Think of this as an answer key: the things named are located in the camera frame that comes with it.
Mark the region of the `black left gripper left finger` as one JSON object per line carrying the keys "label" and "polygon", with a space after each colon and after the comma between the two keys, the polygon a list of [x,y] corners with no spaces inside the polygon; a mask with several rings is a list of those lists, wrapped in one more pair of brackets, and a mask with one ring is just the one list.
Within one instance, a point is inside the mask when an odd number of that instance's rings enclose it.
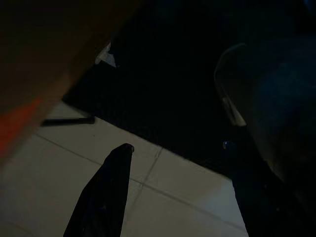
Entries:
{"label": "black left gripper left finger", "polygon": [[134,147],[113,149],[82,190],[64,232],[66,237],[119,237],[127,202]]}

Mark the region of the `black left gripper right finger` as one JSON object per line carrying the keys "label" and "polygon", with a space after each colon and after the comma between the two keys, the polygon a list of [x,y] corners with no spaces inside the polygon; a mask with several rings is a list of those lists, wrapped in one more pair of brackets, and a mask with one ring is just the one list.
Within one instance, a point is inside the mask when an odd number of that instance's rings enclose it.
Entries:
{"label": "black left gripper right finger", "polygon": [[232,184],[250,237],[314,237],[316,224],[257,152],[232,145]]}

